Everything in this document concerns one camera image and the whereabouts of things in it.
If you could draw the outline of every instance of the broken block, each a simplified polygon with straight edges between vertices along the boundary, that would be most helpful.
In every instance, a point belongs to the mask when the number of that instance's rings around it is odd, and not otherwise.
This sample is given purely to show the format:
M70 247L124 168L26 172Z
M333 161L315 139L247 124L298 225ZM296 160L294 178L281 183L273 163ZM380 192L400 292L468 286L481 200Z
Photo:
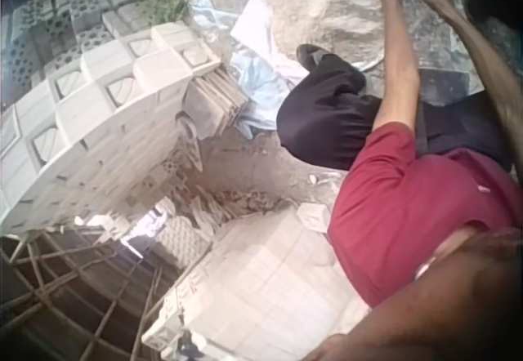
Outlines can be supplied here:
M297 210L297 216L307 229L327 233L331 215L324 204L302 203Z
M56 123L71 143L110 118L114 106L96 83L76 91L56 106Z

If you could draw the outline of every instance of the construction site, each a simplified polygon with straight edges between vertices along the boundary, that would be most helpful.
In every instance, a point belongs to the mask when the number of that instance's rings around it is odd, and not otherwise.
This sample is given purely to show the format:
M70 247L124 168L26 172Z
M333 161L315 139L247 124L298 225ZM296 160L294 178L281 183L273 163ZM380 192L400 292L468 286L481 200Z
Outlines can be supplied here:
M422 106L496 100L465 32L402 3ZM521 26L474 23L521 82ZM303 43L383 97L380 0L2 0L1 30L5 359L293 361L371 313L329 230L348 168L285 147L277 115Z

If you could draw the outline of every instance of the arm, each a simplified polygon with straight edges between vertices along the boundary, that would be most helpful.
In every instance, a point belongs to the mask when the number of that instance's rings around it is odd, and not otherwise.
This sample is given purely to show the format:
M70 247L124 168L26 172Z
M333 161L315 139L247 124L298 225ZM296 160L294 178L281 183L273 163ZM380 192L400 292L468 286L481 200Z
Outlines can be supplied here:
M381 0L385 18L385 95L373 130L390 122L414 131L419 96L418 59L400 0Z
M521 82L494 47L454 7L452 0L425 0L461 38L489 93L516 155L516 170L523 183L523 95Z

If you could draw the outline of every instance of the block wall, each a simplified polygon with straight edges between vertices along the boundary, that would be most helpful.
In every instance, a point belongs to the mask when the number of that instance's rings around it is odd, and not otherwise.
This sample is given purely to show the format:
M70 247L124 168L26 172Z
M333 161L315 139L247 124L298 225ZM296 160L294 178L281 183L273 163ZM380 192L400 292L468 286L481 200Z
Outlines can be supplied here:
M184 54L199 44L183 24L107 42L3 113L2 234L106 213L181 136L194 141L177 115L193 76L220 63L192 65Z

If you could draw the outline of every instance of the stack of blocks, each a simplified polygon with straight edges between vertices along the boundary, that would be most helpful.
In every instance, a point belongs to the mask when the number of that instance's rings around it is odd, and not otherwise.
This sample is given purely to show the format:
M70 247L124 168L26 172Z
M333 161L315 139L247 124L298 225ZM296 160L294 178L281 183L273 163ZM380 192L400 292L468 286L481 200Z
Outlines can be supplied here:
M184 24L169 23L87 51L39 83L2 114L2 234L125 199L179 139L194 140L198 126L178 116L184 96L219 64Z
M334 269L329 243L302 225L296 208L232 224L168 292L142 336L164 359L176 352L182 310L185 328L239 357L300 359L329 334L353 297Z

